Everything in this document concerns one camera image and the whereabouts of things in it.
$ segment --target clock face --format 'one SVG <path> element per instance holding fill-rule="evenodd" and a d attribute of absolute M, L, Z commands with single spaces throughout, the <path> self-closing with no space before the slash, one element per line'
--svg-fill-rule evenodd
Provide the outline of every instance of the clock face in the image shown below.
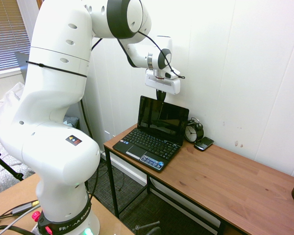
<path fill-rule="evenodd" d="M 194 127 L 192 126 L 186 126 L 185 129 L 185 138 L 189 141 L 189 142 L 195 142 L 197 139 L 197 132 L 195 130 Z"/>

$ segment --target laptop touchpad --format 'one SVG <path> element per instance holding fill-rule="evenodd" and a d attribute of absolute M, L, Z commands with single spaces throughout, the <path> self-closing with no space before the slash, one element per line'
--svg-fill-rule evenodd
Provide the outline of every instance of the laptop touchpad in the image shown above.
<path fill-rule="evenodd" d="M 146 150 L 143 150 L 135 145 L 133 145 L 126 152 L 126 154 L 128 154 L 129 156 L 132 156 L 133 158 L 136 158 L 136 159 L 140 159 L 145 153 L 146 153 Z"/>

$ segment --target window blinds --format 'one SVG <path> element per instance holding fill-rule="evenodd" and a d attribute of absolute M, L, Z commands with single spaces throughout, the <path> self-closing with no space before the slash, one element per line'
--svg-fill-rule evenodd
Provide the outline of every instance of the window blinds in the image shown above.
<path fill-rule="evenodd" d="M 29 54 L 30 42 L 16 0 L 0 0 L 0 71 L 18 67 L 14 52 Z"/>

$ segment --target desk top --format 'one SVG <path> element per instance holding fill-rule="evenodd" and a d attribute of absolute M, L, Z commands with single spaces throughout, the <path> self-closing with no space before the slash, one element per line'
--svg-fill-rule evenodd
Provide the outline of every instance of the desk top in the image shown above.
<path fill-rule="evenodd" d="M 38 182 L 39 177 L 37 174 L 34 174 L 0 193 L 0 215 L 17 205 L 36 200 L 35 189 Z M 92 210 L 100 222 L 99 235 L 133 235 L 131 230 L 95 198 L 92 198 Z M 31 215 L 32 213 L 27 214 L 24 218 L 16 222 L 15 226 L 31 231 L 36 224 L 31 218 Z M 2 219 L 0 220 L 0 225 L 8 225 L 13 222 L 15 218 L 16 217 Z M 9 230 L 4 234 L 15 235 L 16 233 Z"/>
<path fill-rule="evenodd" d="M 184 142 L 162 172 L 113 149 L 130 127 L 104 145 L 137 168 L 251 235 L 294 235 L 294 177 L 216 145 Z"/>

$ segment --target wall outlet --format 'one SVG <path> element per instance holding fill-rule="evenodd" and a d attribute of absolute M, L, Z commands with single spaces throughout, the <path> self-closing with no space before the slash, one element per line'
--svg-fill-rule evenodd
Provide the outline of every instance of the wall outlet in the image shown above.
<path fill-rule="evenodd" d="M 105 138 L 105 140 L 106 140 L 106 141 L 109 141 L 109 140 L 111 140 L 110 133 L 109 133 L 109 132 L 107 132 L 107 131 L 104 131 L 104 138 Z"/>

